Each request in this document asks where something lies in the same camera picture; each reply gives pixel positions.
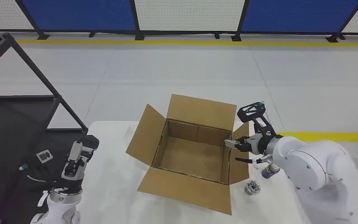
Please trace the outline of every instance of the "cardboard box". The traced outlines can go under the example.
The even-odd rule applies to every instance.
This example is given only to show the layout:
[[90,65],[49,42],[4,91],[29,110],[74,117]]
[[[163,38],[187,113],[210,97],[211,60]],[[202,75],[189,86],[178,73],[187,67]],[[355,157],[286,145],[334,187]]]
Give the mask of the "cardboard box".
[[138,191],[231,214],[230,184],[248,179],[248,153],[225,147],[225,139],[249,135],[248,124],[233,132],[236,106],[172,95],[167,118],[149,104],[126,153],[150,166]]

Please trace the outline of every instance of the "white tabletop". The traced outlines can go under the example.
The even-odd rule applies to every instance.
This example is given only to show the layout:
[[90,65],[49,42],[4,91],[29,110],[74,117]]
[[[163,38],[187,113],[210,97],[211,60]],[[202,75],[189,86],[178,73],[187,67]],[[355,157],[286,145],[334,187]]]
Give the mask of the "white tabletop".
[[85,172],[82,201],[77,205],[81,223],[306,223],[285,173],[264,179],[261,170],[265,164],[259,170],[249,167],[250,179],[261,186],[260,194],[246,195],[246,181],[230,186],[232,216],[138,192],[148,166],[125,153],[137,125],[94,122],[90,126],[88,134],[98,138],[100,146]]

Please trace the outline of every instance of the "yellow floor line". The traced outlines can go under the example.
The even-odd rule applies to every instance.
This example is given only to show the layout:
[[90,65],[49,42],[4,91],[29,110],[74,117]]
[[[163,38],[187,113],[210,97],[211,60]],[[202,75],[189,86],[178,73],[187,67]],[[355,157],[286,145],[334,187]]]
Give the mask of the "yellow floor line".
[[17,40],[20,44],[59,45],[198,45],[198,46],[295,46],[295,47],[358,47],[358,43],[309,43],[264,41],[207,41],[207,40]]
[[354,132],[279,132],[282,136],[293,136],[304,142],[332,140],[335,142],[358,142],[358,133]]

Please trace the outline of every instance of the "floor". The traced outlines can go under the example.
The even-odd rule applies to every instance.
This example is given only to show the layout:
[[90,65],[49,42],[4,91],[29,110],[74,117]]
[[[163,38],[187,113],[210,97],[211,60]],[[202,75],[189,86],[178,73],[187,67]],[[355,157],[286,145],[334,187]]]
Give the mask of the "floor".
[[[182,94],[238,107],[264,101],[268,119],[278,131],[358,132],[358,48],[22,47],[86,125],[97,120],[139,120],[147,103],[166,115],[171,94]],[[12,49],[1,57],[0,68],[0,95],[50,93]],[[60,109],[50,126],[76,127],[76,123]]]

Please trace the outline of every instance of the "blue wall panel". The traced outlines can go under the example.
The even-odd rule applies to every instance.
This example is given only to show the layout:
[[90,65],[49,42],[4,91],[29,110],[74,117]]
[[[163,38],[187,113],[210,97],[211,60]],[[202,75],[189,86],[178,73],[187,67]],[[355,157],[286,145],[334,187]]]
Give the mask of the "blue wall panel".
[[358,0],[250,0],[242,31],[337,32]]
[[129,0],[22,0],[43,30],[135,30]]

